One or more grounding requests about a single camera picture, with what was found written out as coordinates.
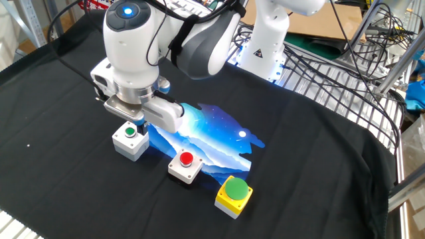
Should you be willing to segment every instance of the black tablecloth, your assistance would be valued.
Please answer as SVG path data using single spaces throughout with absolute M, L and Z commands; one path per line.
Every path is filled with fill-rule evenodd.
M 56 43 L 87 75 L 106 56 L 85 18 Z M 116 153 L 124 121 L 45 46 L 0 73 L 0 208 L 46 238 L 384 236 L 394 157 L 369 131 L 229 64 L 208 80 L 160 71 L 171 96 L 218 106 L 264 142 L 243 155 L 254 193 L 237 220 L 214 206 L 209 176 L 187 189 L 158 150 Z

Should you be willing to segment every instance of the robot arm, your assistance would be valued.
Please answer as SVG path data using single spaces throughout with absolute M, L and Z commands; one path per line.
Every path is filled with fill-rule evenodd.
M 279 80 L 285 63 L 284 39 L 290 25 L 285 8 L 310 16 L 325 0 L 256 0 L 257 15 L 250 42 L 236 58 L 239 67 L 266 80 Z
M 182 17 L 190 15 L 184 9 L 175 12 Z M 155 64 L 158 52 L 165 55 L 183 21 L 167 17 L 154 38 L 163 18 L 164 13 L 145 1 L 121 0 L 111 5 L 104 20 L 107 59 L 91 75 L 110 97 L 104 104 L 109 112 L 136 125 L 148 121 L 174 133 L 181 125 L 183 108 L 154 94 L 156 90 L 169 90 L 169 82 L 160 79 Z M 192 79 L 215 75 L 225 63 L 239 20 L 236 11 L 227 11 L 196 24 L 183 41 L 177 68 Z

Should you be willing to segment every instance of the blue indicator light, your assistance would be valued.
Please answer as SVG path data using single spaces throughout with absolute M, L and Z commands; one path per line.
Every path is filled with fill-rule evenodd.
M 126 7 L 126 8 L 124 8 L 124 13 L 127 14 L 127 15 L 130 15 L 130 14 L 133 13 L 133 10 L 130 9 L 129 7 Z

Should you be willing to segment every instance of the red button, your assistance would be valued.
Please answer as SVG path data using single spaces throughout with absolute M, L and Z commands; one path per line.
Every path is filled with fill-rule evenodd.
M 189 152 L 184 152 L 180 155 L 180 162 L 184 165 L 192 163 L 193 155 Z

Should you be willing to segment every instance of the mountain graphic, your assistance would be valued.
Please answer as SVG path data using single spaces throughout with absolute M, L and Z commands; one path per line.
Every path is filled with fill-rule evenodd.
M 203 159 L 202 175 L 220 184 L 230 175 L 246 179 L 251 162 L 240 154 L 251 153 L 251 143 L 264 144 L 217 106 L 200 106 L 202 110 L 183 104 L 183 125 L 177 133 L 149 125 L 150 145 L 171 159 L 181 149 L 190 151 Z
M 209 144 L 197 138 L 190 138 L 190 141 L 194 143 L 196 146 L 198 146 L 199 148 L 201 148 L 212 161 L 218 162 L 223 167 L 227 167 L 227 168 L 231 167 L 232 169 L 240 169 L 241 171 L 250 170 L 250 166 L 251 166 L 250 162 L 239 155 L 236 155 L 236 157 L 229 156 L 226 153 L 223 153 L 222 151 L 215 149 L 214 147 L 211 147 Z M 241 161 L 247 162 L 249 166 L 247 167 L 241 164 L 240 163 Z

